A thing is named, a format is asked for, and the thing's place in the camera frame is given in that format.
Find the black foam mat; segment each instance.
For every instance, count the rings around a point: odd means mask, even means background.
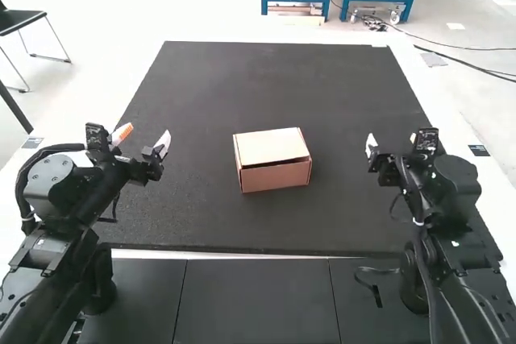
[[[406,151],[429,124],[389,48],[167,42],[120,122],[135,126],[127,155],[165,129],[173,140],[161,181],[128,185],[119,223],[95,226],[112,246],[371,256],[410,237],[388,214],[397,190],[378,187],[364,155],[369,132]],[[240,193],[232,135],[292,126],[314,160],[310,184]]]
[[[190,260],[175,343],[339,343],[326,259]]]

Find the chair leg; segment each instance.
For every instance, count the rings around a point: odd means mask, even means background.
[[[20,77],[23,81],[23,83],[25,84],[25,86],[27,87],[26,89],[20,89],[20,88],[15,88],[13,86],[6,86],[8,89],[14,89],[14,90],[18,90],[20,93],[27,93],[27,92],[30,92],[31,91],[31,87],[29,86],[29,84],[27,83],[27,81],[25,81],[25,78],[23,78],[23,76],[20,74],[20,72],[18,71],[18,69],[16,68],[15,64],[12,63],[12,61],[10,60],[9,56],[6,54],[6,52],[3,51],[3,48],[0,46],[0,50],[2,50],[3,52],[3,55],[6,56],[7,60],[9,61],[10,65],[13,67],[13,69],[16,71],[16,74],[18,74],[18,77]]]
[[[45,16],[45,19],[47,20],[47,23],[48,25],[50,26],[50,29],[52,30],[52,32],[54,33],[54,36],[56,37],[57,39],[57,42],[59,42],[59,45],[61,46],[61,48],[63,49],[63,53],[66,55],[66,59],[63,60],[61,58],[54,58],[53,56],[41,56],[39,54],[34,54],[34,53],[29,53],[29,51],[27,50],[27,46],[25,45],[25,41],[23,40],[23,37],[22,37],[22,33],[20,32],[20,30],[18,30],[18,33],[19,33],[19,37],[21,38],[22,40],[22,43],[23,43],[23,47],[25,48],[25,51],[27,52],[27,54],[29,56],[32,56],[34,58],[41,58],[43,60],[56,60],[58,62],[65,62],[67,64],[71,64],[72,61],[70,60],[70,57],[68,55],[68,53],[66,52],[65,50],[65,47],[63,46],[63,44],[61,43],[59,37],[57,36],[56,34],[56,31],[54,30],[54,27],[52,27],[52,25],[50,24],[50,21],[48,20],[48,18]]]

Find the black rubber mat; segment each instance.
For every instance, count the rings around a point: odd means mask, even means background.
[[[391,255],[409,239],[388,208],[396,189],[367,173],[373,132],[410,149],[429,124],[389,48],[167,42],[120,122],[138,156],[165,129],[162,180],[128,185],[119,223],[98,223],[116,247],[311,255]],[[232,135],[299,126],[314,164],[306,187],[242,194]],[[395,216],[409,217],[402,201]]]
[[[78,343],[170,344],[185,269],[183,259],[114,259],[117,299],[85,319]]]
[[[339,343],[328,261],[188,261],[174,342]]]
[[[399,264],[399,259],[330,259],[342,343],[430,344],[428,318],[409,311],[399,296],[399,274],[359,273],[377,286],[378,298],[355,281],[360,266],[392,269]]]

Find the concrete floor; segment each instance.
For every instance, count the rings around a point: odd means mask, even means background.
[[[140,83],[154,60],[135,64],[131,58],[139,48],[159,48],[163,36],[171,39],[188,31],[227,29],[260,34],[270,26],[260,17],[260,0],[3,0],[8,7],[46,10],[74,65],[27,57],[17,35],[0,40],[35,92],[13,93],[32,123],[50,117],[58,131],[60,106],[72,104],[91,110],[94,98],[81,97],[91,83],[102,83],[105,94],[95,98],[117,98],[110,85]],[[467,46],[516,47],[515,17],[510,5],[497,0],[416,0],[409,23],[400,25],[428,39]],[[331,20],[321,27],[336,30],[364,30],[338,20],[339,9],[331,7]],[[465,30],[450,30],[446,23],[462,23]],[[35,51],[60,55],[52,33],[43,22],[27,28],[27,42]],[[428,48],[457,56],[486,68],[516,73],[516,52],[466,52],[441,48],[414,40]],[[516,186],[516,85],[486,76],[458,64],[433,68],[455,98],[457,109],[497,159]],[[0,76],[7,85],[21,85],[4,58]],[[23,143],[26,135],[9,110],[0,103],[0,167]]]

